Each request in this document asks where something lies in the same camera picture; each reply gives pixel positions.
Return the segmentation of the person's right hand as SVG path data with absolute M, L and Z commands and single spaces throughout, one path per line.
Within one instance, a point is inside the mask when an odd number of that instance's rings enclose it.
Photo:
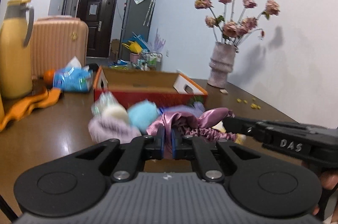
M 318 205 L 313 210 L 313 215 L 324 219 L 325 210 L 329 199 L 337 192 L 337 171 L 324 172 L 319 176 L 322 194 Z

